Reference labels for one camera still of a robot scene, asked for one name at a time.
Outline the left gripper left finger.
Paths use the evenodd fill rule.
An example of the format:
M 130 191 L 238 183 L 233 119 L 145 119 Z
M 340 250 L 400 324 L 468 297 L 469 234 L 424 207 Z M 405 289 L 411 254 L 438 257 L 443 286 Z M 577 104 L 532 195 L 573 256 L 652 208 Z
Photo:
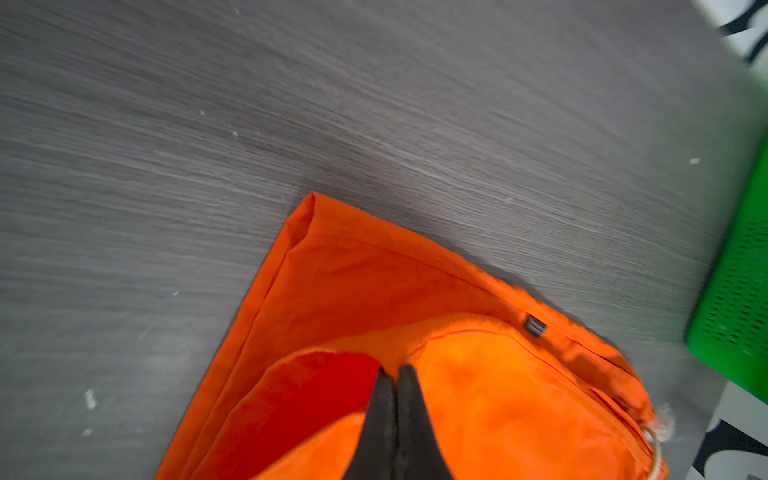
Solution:
M 365 412 L 356 449 L 342 479 L 393 479 L 396 453 L 395 382 L 380 368 Z

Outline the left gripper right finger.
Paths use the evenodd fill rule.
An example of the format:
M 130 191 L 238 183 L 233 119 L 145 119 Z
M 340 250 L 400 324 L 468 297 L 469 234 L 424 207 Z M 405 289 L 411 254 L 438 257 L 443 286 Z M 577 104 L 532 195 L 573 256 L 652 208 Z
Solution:
M 397 385 L 397 449 L 395 479 L 445 479 L 454 477 L 439 448 L 416 369 L 399 369 Z

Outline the orange shorts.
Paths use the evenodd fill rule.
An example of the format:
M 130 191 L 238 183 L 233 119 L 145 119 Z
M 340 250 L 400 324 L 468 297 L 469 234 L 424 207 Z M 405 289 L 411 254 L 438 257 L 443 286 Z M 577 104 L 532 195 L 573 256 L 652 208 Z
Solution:
M 460 255 L 330 197 L 287 218 L 161 479 L 339 479 L 377 373 L 415 367 L 455 479 L 664 479 L 611 344 Z

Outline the green plastic basket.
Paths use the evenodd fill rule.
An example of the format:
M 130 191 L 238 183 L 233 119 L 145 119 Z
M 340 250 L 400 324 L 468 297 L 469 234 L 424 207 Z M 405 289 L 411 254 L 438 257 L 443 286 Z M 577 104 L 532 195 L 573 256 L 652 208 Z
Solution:
M 754 164 L 686 335 L 691 353 L 767 401 L 767 147 Z

